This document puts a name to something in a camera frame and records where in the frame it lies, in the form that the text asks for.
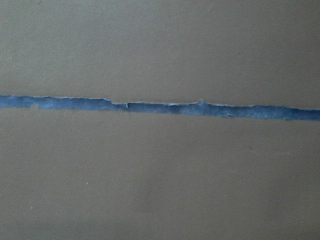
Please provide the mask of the blue tape strip crosswise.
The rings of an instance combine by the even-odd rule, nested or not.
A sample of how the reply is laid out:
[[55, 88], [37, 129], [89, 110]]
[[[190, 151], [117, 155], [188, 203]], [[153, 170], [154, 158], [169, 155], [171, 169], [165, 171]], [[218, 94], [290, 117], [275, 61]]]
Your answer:
[[8, 108], [79, 109], [90, 111], [124, 111], [154, 114], [180, 114], [253, 119], [319, 121], [318, 108], [296, 108], [278, 105], [226, 105], [200, 102], [113, 102], [106, 98], [1, 95], [0, 106]]

